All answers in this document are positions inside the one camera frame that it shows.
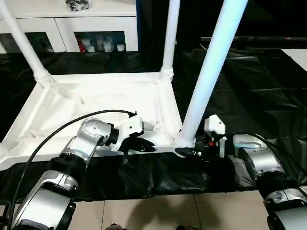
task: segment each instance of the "black tablecloth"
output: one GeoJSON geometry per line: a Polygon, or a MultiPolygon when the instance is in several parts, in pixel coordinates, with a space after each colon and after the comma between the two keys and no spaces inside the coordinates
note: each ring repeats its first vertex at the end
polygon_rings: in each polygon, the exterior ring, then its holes
{"type": "MultiPolygon", "coordinates": [[[[182,120],[197,81],[205,50],[176,52],[173,89],[182,120]]],[[[161,60],[139,53],[56,53],[40,56],[51,74],[159,71],[161,60]]],[[[0,55],[0,100],[4,125],[0,139],[35,86],[21,55],[0,55]]],[[[204,118],[217,114],[227,132],[255,132],[286,148],[307,170],[307,74],[281,50],[228,54],[204,118]]],[[[283,156],[290,177],[305,176],[283,156]]],[[[45,170],[32,163],[19,195],[21,201],[45,170]]],[[[24,163],[0,172],[0,205],[9,203],[24,163]]],[[[243,162],[233,157],[205,163],[172,153],[93,158],[76,200],[135,199],[155,195],[227,192],[254,189],[243,162]]]]}

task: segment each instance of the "white cabinet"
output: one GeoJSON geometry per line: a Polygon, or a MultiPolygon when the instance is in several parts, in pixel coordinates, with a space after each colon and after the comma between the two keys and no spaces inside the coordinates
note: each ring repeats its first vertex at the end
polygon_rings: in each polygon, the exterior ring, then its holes
{"type": "MultiPolygon", "coordinates": [[[[90,40],[95,51],[101,48],[97,39],[111,40],[114,50],[124,44],[127,51],[138,51],[136,0],[90,0],[90,8],[80,12],[70,11],[65,0],[7,0],[7,4],[35,51],[51,47],[54,52],[79,52],[76,36],[90,40]]],[[[0,53],[18,51],[0,15],[0,53]]]]}
{"type": "MultiPolygon", "coordinates": [[[[21,18],[17,21],[35,51],[66,51],[54,18],[21,18]]],[[[18,52],[19,48],[10,34],[10,29],[5,21],[0,19],[0,53],[18,52]]]]}
{"type": "Polygon", "coordinates": [[[55,20],[68,52],[80,51],[76,37],[88,38],[93,45],[98,38],[108,36],[112,37],[115,46],[116,43],[124,43],[127,51],[138,51],[136,17],[74,17],[55,20]]]}

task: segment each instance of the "tile floor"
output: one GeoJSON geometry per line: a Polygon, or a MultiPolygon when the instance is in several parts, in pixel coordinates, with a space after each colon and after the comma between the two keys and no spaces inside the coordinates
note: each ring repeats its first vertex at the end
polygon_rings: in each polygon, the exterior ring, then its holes
{"type": "Polygon", "coordinates": [[[112,223],[128,230],[268,230],[257,191],[166,195],[144,200],[78,202],[69,230],[104,230],[112,223]]]}

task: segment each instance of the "red component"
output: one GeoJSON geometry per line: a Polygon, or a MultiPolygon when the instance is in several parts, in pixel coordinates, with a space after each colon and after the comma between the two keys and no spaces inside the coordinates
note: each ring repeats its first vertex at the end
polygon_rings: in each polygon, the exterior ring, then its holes
{"type": "Polygon", "coordinates": [[[78,43],[80,52],[81,52],[81,53],[86,53],[86,48],[85,48],[85,46],[82,44],[80,38],[78,38],[78,37],[77,37],[77,43],[78,43]]]}

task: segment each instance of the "silver robot arm segment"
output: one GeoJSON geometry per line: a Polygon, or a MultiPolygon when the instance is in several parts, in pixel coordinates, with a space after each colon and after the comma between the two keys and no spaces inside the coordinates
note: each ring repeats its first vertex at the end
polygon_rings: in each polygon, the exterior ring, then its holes
{"type": "Polygon", "coordinates": [[[96,118],[83,121],[78,133],[57,158],[48,163],[48,170],[18,207],[12,228],[66,230],[75,210],[72,198],[96,147],[116,144],[118,129],[96,118]]]}
{"type": "Polygon", "coordinates": [[[276,155],[258,138],[234,135],[235,156],[244,160],[264,199],[271,230],[302,230],[307,225],[307,198],[285,173],[276,155]]]}

